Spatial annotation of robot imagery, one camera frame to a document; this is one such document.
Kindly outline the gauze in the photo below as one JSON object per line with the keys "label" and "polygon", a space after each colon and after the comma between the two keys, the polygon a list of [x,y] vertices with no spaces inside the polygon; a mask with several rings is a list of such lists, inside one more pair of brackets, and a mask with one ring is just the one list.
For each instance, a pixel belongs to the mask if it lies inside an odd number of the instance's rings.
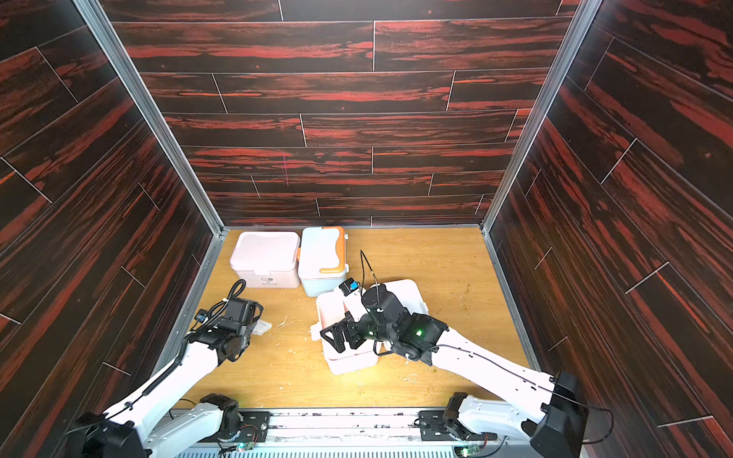
{"label": "gauze", "polygon": [[263,336],[263,334],[271,330],[272,324],[263,320],[257,320],[255,324],[249,327],[250,333],[256,336]]}

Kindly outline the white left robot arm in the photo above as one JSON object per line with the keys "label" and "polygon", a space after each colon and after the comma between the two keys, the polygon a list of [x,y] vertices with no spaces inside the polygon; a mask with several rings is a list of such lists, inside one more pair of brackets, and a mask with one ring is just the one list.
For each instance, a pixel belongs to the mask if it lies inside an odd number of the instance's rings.
{"label": "white left robot arm", "polygon": [[236,444],[244,423],[236,400],[222,394],[200,399],[189,412],[168,413],[194,385],[225,362],[236,362],[249,347],[263,306],[242,298],[244,280],[228,295],[200,311],[178,354],[138,389],[101,414],[87,412],[66,432],[65,457],[175,457],[211,439]]}

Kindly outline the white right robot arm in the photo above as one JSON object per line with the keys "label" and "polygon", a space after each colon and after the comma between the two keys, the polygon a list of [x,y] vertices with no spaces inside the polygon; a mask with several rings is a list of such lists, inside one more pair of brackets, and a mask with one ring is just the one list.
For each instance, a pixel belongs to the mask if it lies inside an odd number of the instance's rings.
{"label": "white right robot arm", "polygon": [[442,413],[450,436],[494,434],[525,441],[542,457],[580,456],[590,408],[578,378],[525,368],[472,343],[429,314],[414,282],[364,289],[348,279],[319,295],[317,309],[311,334],[323,343],[333,373],[368,368],[389,355],[446,370],[504,402],[454,393]]}

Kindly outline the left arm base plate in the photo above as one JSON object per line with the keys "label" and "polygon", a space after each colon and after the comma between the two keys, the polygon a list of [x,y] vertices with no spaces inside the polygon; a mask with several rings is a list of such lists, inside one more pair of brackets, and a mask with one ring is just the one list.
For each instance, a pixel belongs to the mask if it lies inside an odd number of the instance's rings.
{"label": "left arm base plate", "polygon": [[270,429],[271,412],[268,410],[239,410],[239,430],[232,443],[264,443]]}

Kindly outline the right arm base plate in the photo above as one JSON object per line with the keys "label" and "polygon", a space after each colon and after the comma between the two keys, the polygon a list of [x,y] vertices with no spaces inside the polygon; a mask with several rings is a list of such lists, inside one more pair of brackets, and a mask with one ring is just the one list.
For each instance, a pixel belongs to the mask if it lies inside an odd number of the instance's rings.
{"label": "right arm base plate", "polygon": [[448,430],[444,410],[419,410],[413,424],[419,429],[422,442],[456,441]]}

